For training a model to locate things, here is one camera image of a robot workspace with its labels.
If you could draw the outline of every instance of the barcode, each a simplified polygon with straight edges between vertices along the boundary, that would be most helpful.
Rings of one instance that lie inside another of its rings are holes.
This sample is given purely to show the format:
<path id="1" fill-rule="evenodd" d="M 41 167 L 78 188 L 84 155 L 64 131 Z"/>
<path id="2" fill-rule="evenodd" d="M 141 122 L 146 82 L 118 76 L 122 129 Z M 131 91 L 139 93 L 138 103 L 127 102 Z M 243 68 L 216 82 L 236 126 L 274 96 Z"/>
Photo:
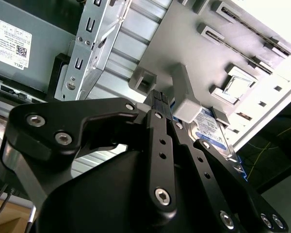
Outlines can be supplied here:
<path id="1" fill-rule="evenodd" d="M 16 50 L 16 54 L 22 57 L 27 57 L 27 49 L 23 48 L 19 45 L 16 46 L 17 50 Z"/>

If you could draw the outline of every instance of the gray plastic latch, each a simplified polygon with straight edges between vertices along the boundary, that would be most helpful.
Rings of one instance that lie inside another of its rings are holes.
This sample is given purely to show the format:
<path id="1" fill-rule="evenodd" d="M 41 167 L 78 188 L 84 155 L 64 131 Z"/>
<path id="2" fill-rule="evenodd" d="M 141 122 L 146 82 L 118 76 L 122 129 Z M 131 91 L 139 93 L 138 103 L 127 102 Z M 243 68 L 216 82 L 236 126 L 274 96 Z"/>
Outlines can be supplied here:
<path id="1" fill-rule="evenodd" d="M 203 13 L 210 0 L 196 0 L 193 5 L 193 11 L 199 16 Z"/>
<path id="2" fill-rule="evenodd" d="M 235 9 L 233 9 L 232 7 L 230 7 L 225 2 L 222 2 L 222 1 L 216 1 L 211 6 L 211 8 L 213 9 L 213 11 L 215 11 L 216 13 L 218 13 L 220 16 L 222 16 L 224 19 L 226 19 L 227 21 L 229 21 L 231 23 L 236 23 L 236 20 L 233 17 L 229 16 L 223 10 L 232 13 L 236 17 L 241 16 L 241 14 L 238 11 L 236 11 Z"/>
<path id="3" fill-rule="evenodd" d="M 219 111 L 218 109 L 215 109 L 214 107 L 212 107 L 211 110 L 216 121 L 221 122 L 225 126 L 230 126 L 230 123 L 225 113 Z"/>
<path id="4" fill-rule="evenodd" d="M 172 78 L 175 93 L 172 114 L 184 122 L 191 123 L 202 111 L 202 105 L 194 96 L 186 66 L 178 64 L 172 72 Z"/>
<path id="5" fill-rule="evenodd" d="M 140 94 L 148 95 L 156 87 L 156 79 L 155 74 L 142 67 L 137 67 L 128 85 Z"/>
<path id="6" fill-rule="evenodd" d="M 217 31 L 215 31 L 214 29 L 212 29 L 211 27 L 207 26 L 205 23 L 201 23 L 198 27 L 197 27 L 197 31 L 205 38 L 207 38 L 208 40 L 210 40 L 212 43 L 216 44 L 216 45 L 220 45 L 221 43 L 215 39 L 213 39 L 212 37 L 210 37 L 207 32 L 213 34 L 214 36 L 218 37 L 221 40 L 224 40 L 224 36 L 222 36 L 220 33 L 218 33 Z"/>

